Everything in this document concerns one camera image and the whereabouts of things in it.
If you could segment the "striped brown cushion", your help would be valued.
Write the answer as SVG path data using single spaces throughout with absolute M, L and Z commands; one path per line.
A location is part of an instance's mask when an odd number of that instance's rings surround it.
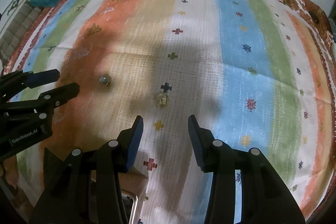
M 10 57 L 21 43 L 26 32 L 42 13 L 42 10 L 40 7 L 30 5 L 29 1 L 25 1 L 18 10 L 1 36 L 1 62 L 3 65 L 9 62 Z

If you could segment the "silver metal tin box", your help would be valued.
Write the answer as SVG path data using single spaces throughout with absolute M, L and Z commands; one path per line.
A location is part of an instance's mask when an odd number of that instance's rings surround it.
M 128 223 L 138 223 L 137 209 L 138 209 L 138 197 L 129 191 L 121 190 L 123 206 L 125 208 L 126 218 Z

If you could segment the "striped colourful cloth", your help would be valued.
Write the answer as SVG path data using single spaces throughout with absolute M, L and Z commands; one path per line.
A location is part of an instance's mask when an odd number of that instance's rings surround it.
M 80 93 L 49 139 L 18 154 L 14 203 L 43 191 L 43 152 L 97 149 L 136 116 L 135 168 L 149 179 L 143 223 L 202 223 L 211 175 L 197 166 L 187 120 L 232 148 L 258 147 L 309 218 L 332 186 L 335 76 L 313 29 L 275 0 L 68 0 L 42 27 L 23 70 L 60 71 Z

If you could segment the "small black object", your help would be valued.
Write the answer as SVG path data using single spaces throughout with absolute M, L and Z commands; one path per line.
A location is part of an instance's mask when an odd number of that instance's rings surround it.
M 315 24 L 319 24 L 319 18 L 314 11 L 309 11 L 309 15 L 311 16 L 311 18 L 312 18 L 312 20 Z

